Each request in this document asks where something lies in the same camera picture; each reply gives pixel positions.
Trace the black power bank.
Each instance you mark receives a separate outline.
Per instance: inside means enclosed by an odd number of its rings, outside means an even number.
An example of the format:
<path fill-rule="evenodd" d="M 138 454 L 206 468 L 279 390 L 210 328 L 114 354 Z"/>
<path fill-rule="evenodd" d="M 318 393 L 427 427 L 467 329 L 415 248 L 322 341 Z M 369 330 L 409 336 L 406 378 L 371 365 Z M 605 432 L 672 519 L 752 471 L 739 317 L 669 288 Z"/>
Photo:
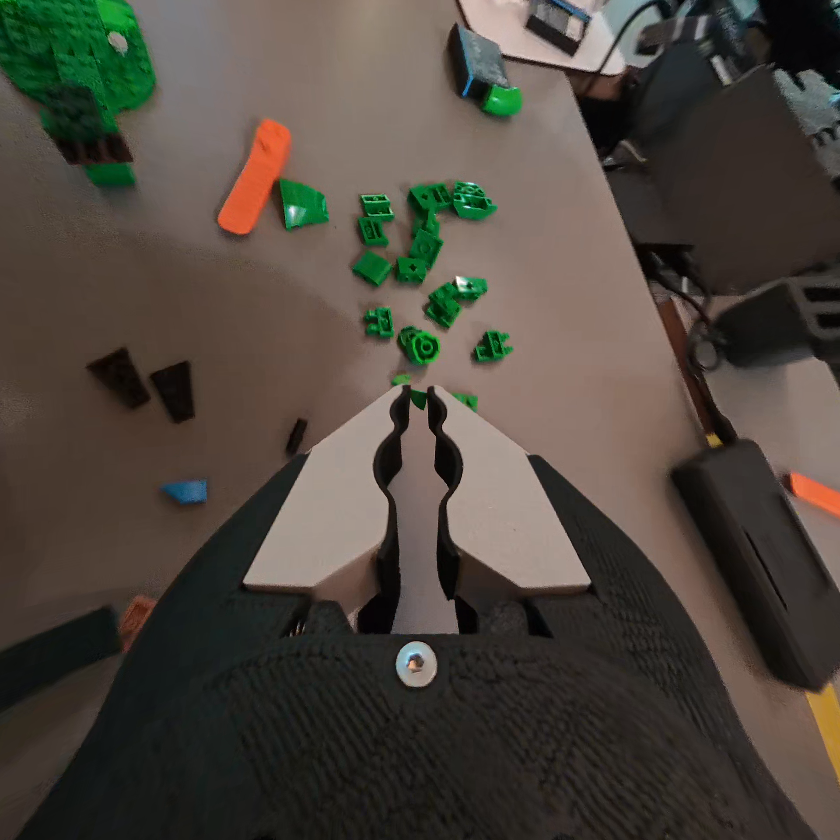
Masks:
<path fill-rule="evenodd" d="M 462 24 L 449 30 L 447 55 L 455 91 L 461 98 L 478 100 L 493 87 L 511 86 L 499 45 Z"/>

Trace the black power adapter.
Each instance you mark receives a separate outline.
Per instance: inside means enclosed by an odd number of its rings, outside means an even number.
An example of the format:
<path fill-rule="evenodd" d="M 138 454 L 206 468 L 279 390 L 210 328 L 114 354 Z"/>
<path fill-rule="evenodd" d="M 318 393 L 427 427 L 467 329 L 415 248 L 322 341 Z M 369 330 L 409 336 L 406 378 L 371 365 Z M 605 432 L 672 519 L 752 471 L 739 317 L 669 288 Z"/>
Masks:
<path fill-rule="evenodd" d="M 838 587 L 761 448 L 711 448 L 670 477 L 769 671 L 822 691 L 839 666 Z"/>

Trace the grey desk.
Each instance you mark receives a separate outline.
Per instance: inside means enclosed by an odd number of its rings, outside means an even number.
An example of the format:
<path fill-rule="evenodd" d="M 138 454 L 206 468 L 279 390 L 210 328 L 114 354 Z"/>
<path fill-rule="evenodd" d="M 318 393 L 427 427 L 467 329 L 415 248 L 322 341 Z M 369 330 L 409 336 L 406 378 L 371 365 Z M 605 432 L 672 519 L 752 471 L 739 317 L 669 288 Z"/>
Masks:
<path fill-rule="evenodd" d="M 499 125 L 458 108 L 439 2 L 139 3 L 161 94 L 129 132 L 140 190 L 70 183 L 2 141 L 2 626 L 180 570 L 19 838 L 815 838 L 744 731 L 654 563 L 607 501 L 672 518 L 680 375 L 566 79 Z M 217 215 L 264 119 L 280 179 L 326 196 L 287 231 Z M 530 453 L 591 577 L 475 633 L 359 632 L 336 602 L 243 580 L 309 450 L 383 396 L 357 373 L 340 204 L 365 183 L 478 181 L 500 221 L 443 260 L 490 267 L 523 358 L 478 415 Z M 128 348 L 150 402 L 86 365 Z M 173 423 L 150 374 L 192 366 Z M 300 418 L 298 454 L 285 453 Z M 205 504 L 161 485 L 206 479 Z"/>

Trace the black white small box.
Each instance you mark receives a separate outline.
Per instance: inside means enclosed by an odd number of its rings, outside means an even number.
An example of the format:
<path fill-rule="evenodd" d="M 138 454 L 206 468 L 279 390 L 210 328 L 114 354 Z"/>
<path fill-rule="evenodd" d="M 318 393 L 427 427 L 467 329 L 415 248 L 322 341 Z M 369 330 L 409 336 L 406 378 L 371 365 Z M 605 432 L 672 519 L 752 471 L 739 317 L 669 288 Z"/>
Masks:
<path fill-rule="evenodd" d="M 592 17 L 592 11 L 574 2 L 530 1 L 524 27 L 566 55 L 575 56 Z"/>

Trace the black wedge plate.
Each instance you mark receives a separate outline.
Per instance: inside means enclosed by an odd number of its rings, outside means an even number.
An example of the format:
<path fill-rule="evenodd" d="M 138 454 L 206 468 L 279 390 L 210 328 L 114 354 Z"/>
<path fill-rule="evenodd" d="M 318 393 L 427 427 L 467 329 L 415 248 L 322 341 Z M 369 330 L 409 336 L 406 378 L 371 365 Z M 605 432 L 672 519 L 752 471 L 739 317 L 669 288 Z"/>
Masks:
<path fill-rule="evenodd" d="M 154 371 L 150 382 L 160 397 L 167 416 L 174 424 L 191 421 L 195 417 L 192 366 L 183 360 Z"/>
<path fill-rule="evenodd" d="M 89 362 L 86 369 L 129 410 L 135 410 L 151 401 L 151 394 L 142 382 L 126 347 Z"/>

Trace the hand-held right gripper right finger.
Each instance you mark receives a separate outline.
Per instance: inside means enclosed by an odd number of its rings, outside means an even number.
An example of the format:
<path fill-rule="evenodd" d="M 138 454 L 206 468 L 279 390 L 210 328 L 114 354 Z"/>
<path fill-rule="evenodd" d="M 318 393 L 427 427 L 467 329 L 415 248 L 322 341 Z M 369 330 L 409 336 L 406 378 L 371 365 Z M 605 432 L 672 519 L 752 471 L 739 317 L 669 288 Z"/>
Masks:
<path fill-rule="evenodd" d="M 438 385 L 427 389 L 434 468 L 446 485 L 437 575 L 460 632 L 500 603 L 592 584 L 530 453 Z"/>

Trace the green brick model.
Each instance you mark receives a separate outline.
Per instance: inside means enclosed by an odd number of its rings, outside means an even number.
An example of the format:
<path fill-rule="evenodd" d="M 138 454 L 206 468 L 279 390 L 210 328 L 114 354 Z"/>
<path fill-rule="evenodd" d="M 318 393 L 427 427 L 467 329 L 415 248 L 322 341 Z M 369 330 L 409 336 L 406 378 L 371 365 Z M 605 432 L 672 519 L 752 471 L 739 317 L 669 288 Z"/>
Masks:
<path fill-rule="evenodd" d="M 108 42 L 117 31 L 126 56 Z M 2 71 L 40 105 L 61 156 L 99 187 L 135 185 L 119 115 L 151 99 L 156 75 L 139 20 L 125 1 L 2 1 Z"/>

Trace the pile of small green bricks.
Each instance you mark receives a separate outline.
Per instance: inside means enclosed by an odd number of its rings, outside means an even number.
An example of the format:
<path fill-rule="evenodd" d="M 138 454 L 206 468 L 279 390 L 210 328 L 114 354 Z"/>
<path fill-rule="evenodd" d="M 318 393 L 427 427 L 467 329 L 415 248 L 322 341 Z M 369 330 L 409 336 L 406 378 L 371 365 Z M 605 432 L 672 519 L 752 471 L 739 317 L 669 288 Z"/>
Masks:
<path fill-rule="evenodd" d="M 508 331 L 477 318 L 488 279 L 443 260 L 447 222 L 487 221 L 496 210 L 474 182 L 411 185 L 403 209 L 383 192 L 360 195 L 360 241 L 345 272 L 357 373 L 367 364 L 385 387 L 424 391 L 424 378 L 444 362 L 455 365 L 456 354 L 483 372 L 511 360 Z"/>

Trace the black vented device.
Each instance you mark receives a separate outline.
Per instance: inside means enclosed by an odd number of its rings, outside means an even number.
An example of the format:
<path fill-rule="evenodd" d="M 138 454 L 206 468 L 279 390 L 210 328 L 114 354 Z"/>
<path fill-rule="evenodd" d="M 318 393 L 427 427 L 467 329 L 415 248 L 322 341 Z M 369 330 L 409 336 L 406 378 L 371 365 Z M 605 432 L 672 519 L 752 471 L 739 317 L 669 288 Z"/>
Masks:
<path fill-rule="evenodd" d="M 778 280 L 715 317 L 711 335 L 725 360 L 737 368 L 815 359 L 838 382 L 838 275 Z"/>

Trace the black equipment case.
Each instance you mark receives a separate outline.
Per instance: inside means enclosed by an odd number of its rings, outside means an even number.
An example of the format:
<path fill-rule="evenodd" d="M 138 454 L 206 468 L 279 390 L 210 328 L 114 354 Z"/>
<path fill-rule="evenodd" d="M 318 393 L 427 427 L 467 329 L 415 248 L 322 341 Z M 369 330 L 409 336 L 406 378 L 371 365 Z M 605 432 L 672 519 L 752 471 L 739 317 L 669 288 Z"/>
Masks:
<path fill-rule="evenodd" d="M 838 190 L 761 66 L 729 85 L 694 44 L 651 67 L 640 141 L 701 280 L 741 295 L 838 261 Z"/>

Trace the green wedge brick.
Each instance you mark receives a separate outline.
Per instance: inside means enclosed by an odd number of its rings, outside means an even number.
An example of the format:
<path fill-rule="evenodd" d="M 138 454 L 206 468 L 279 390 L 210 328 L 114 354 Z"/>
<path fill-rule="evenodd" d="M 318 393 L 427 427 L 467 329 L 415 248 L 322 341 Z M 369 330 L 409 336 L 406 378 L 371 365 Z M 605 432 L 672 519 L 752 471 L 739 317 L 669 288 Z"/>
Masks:
<path fill-rule="evenodd" d="M 278 182 L 283 222 L 287 231 L 326 224 L 329 209 L 326 196 L 310 185 L 281 178 Z"/>

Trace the brown brick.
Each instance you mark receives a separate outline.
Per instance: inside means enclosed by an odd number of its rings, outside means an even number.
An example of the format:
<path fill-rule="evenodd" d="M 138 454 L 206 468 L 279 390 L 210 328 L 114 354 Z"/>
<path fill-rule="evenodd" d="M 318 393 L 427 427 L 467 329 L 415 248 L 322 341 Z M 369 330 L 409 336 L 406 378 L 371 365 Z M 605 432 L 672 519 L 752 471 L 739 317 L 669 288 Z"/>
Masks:
<path fill-rule="evenodd" d="M 119 620 L 118 632 L 121 650 L 127 653 L 143 625 L 152 614 L 157 599 L 148 595 L 136 595 L 125 608 Z"/>

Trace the orange brick separator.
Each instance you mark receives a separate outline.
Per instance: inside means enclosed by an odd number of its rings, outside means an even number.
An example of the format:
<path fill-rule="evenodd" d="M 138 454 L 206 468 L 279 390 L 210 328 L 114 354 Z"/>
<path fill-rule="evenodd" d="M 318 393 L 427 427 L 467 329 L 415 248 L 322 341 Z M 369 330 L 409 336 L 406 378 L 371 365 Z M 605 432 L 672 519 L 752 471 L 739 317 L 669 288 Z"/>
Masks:
<path fill-rule="evenodd" d="M 248 158 L 217 215 L 226 234 L 249 235 L 268 204 L 291 156 L 289 129 L 272 119 L 259 124 Z"/>
<path fill-rule="evenodd" d="M 786 484 L 793 497 L 839 519 L 839 490 L 795 472 L 787 475 Z"/>

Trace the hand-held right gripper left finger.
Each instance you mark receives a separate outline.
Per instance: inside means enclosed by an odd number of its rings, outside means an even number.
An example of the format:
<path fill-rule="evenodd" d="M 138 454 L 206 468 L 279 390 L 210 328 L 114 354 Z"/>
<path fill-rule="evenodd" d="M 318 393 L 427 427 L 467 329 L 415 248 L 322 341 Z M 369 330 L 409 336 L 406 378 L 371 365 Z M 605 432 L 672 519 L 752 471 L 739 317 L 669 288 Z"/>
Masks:
<path fill-rule="evenodd" d="M 408 386 L 398 385 L 313 446 L 245 574 L 253 592 L 305 595 L 391 632 L 401 594 L 396 503 Z"/>

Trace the yellow tape strip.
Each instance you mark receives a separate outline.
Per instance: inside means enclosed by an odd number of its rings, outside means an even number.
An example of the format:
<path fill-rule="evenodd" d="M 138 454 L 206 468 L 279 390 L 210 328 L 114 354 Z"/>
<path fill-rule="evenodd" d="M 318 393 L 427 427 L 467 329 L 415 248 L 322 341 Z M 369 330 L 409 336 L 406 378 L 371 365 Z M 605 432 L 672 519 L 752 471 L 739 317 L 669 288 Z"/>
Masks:
<path fill-rule="evenodd" d="M 818 692 L 806 691 L 805 698 L 811 710 L 826 755 L 839 782 L 839 701 L 833 683 Z"/>

